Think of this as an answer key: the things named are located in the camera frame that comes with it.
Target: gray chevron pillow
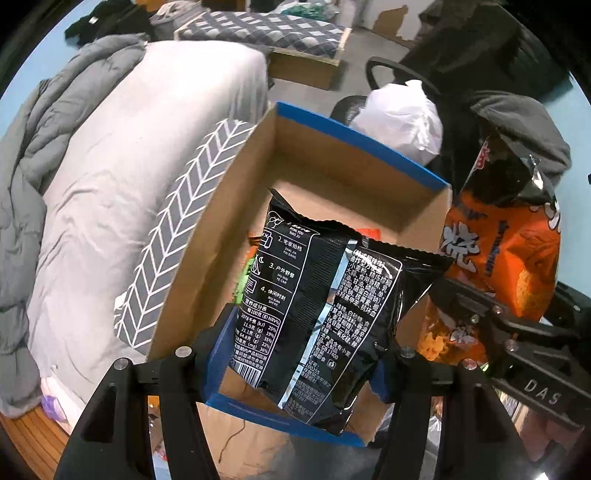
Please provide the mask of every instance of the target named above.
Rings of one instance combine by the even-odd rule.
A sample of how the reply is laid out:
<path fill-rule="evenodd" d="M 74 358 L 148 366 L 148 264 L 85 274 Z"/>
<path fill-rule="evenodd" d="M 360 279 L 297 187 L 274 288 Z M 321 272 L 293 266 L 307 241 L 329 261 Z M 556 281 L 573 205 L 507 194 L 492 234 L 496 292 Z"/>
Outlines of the gray chevron pillow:
<path fill-rule="evenodd" d="M 163 201 L 132 284 L 115 299 L 115 334 L 144 355 L 193 229 L 255 127 L 226 119 L 204 137 Z"/>

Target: orange snack bag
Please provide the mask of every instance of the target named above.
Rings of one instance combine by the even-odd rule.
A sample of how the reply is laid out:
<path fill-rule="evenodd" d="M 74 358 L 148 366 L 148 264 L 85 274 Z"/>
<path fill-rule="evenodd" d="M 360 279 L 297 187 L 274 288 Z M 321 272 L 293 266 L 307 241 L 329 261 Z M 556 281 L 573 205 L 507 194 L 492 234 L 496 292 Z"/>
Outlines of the orange snack bag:
<path fill-rule="evenodd" d="M 491 133 L 447 214 L 440 251 L 454 263 L 446 275 L 538 322 L 554 294 L 559 249 L 560 211 L 550 182 L 534 157 L 519 158 Z M 450 364 L 487 361 L 477 330 L 431 302 L 418 351 Z"/>

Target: checkered mattress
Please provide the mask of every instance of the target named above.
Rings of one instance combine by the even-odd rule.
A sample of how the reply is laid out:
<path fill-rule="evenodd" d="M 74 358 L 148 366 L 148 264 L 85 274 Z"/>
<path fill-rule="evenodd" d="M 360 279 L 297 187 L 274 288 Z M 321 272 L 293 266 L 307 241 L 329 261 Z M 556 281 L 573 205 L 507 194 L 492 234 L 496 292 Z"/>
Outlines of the checkered mattress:
<path fill-rule="evenodd" d="M 225 40 L 335 59 L 347 28 L 292 15 L 204 12 L 179 28 L 177 40 Z"/>

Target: black snack bag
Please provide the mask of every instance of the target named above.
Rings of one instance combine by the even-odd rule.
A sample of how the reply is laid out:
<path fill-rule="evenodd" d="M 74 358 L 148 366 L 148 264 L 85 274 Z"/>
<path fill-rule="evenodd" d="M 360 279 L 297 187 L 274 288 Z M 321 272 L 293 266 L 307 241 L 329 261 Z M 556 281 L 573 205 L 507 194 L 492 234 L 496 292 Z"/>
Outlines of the black snack bag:
<path fill-rule="evenodd" d="M 271 192 L 231 367 L 293 417 L 340 435 L 398 321 L 451 260 L 307 219 Z"/>

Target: gray duvet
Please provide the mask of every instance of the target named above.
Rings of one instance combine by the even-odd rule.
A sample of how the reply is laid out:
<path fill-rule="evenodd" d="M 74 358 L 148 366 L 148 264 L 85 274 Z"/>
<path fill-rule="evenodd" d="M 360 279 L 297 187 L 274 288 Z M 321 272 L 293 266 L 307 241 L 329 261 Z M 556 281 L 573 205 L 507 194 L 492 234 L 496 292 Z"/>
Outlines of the gray duvet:
<path fill-rule="evenodd" d="M 42 81 L 0 141 L 0 412 L 17 417 L 39 403 L 39 370 L 27 349 L 46 206 L 44 187 L 70 137 L 143 58 L 144 35 L 113 35 L 86 45 Z"/>

